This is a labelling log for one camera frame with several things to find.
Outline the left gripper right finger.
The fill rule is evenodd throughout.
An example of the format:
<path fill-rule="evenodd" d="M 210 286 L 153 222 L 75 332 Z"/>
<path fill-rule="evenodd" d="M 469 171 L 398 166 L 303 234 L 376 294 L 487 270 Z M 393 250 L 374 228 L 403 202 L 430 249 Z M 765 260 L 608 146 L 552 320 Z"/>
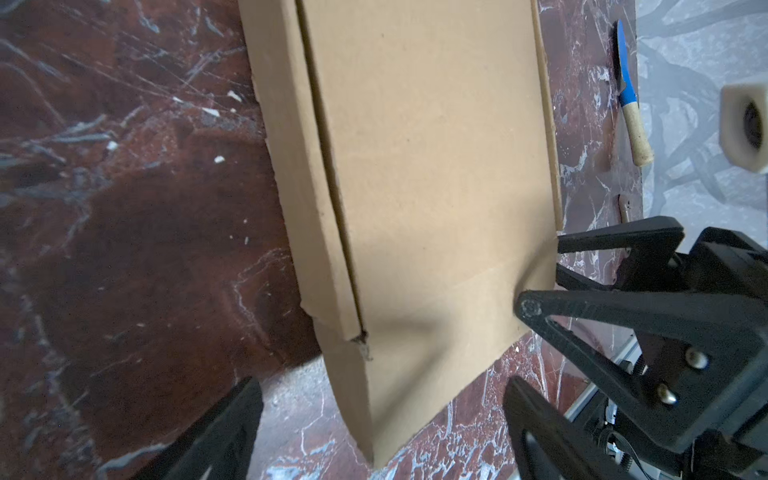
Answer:
<path fill-rule="evenodd" d="M 523 378 L 508 380 L 503 410 L 522 479 L 631 477 Z"/>

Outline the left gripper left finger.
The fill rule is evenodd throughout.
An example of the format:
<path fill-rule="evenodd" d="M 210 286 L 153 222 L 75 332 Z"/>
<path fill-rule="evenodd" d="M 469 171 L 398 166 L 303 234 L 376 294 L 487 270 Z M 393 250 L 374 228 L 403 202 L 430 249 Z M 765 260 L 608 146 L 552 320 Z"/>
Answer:
<path fill-rule="evenodd" d="M 139 470 L 136 479 L 244 479 L 264 403 L 247 377 Z"/>

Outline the brown cardboard box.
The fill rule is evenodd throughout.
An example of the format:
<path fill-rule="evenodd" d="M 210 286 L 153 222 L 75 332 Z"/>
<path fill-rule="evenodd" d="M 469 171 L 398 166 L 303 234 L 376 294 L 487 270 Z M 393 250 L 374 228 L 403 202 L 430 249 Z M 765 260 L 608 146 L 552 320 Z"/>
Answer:
<path fill-rule="evenodd" d="M 300 291 L 384 467 L 526 331 L 562 221 L 532 1 L 243 1 Z"/>

